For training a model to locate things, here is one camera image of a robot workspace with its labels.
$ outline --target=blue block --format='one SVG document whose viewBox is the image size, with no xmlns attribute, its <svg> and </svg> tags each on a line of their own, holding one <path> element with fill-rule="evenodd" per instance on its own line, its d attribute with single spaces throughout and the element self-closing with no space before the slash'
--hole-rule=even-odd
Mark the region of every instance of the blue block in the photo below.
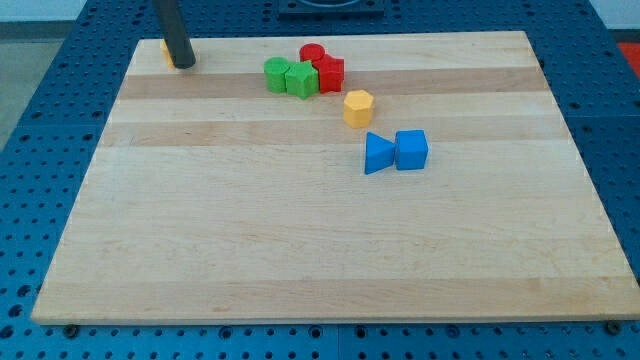
<svg viewBox="0 0 640 360">
<path fill-rule="evenodd" d="M 396 169 L 424 169 L 429 145 L 424 130 L 403 130 L 396 133 Z"/>
<path fill-rule="evenodd" d="M 364 173 L 369 175 L 393 165 L 396 144 L 372 132 L 367 133 Z"/>
</svg>

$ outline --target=green block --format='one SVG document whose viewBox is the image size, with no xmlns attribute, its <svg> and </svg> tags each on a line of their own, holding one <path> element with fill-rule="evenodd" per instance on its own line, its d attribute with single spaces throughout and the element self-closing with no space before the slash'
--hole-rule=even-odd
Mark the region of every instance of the green block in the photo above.
<svg viewBox="0 0 640 360">
<path fill-rule="evenodd" d="M 264 75 L 267 79 L 267 89 L 271 92 L 287 91 L 285 74 L 289 71 L 289 60 L 283 57 L 273 57 L 264 63 Z"/>
<path fill-rule="evenodd" d="M 314 69 L 311 61 L 292 63 L 285 74 L 287 93 L 306 99 L 317 93 L 319 89 L 318 70 Z"/>
</svg>

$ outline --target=yellow hexagonal prism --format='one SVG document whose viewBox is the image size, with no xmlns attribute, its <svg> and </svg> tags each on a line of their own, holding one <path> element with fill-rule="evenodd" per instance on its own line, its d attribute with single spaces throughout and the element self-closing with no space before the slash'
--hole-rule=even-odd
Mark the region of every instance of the yellow hexagonal prism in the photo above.
<svg viewBox="0 0 640 360">
<path fill-rule="evenodd" d="M 352 128 L 369 126 L 373 116 L 373 96 L 364 90 L 349 91 L 344 98 L 344 122 Z"/>
</svg>

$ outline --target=wooden surface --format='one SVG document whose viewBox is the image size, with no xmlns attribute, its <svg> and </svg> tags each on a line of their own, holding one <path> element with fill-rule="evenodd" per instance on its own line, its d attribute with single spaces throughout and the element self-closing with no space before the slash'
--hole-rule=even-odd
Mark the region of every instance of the wooden surface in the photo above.
<svg viewBox="0 0 640 360">
<path fill-rule="evenodd" d="M 265 90 L 319 42 L 343 94 Z M 640 290 L 521 32 L 138 44 L 33 312 L 43 324 L 637 318 Z M 363 175 L 424 128 L 423 171 Z"/>
</svg>

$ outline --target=gray floor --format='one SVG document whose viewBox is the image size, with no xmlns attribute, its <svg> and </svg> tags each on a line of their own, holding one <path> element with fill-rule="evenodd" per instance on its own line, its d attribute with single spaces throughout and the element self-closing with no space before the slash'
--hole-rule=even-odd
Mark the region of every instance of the gray floor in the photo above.
<svg viewBox="0 0 640 360">
<path fill-rule="evenodd" d="M 0 151 L 61 44 L 62 40 L 0 43 Z"/>
</svg>

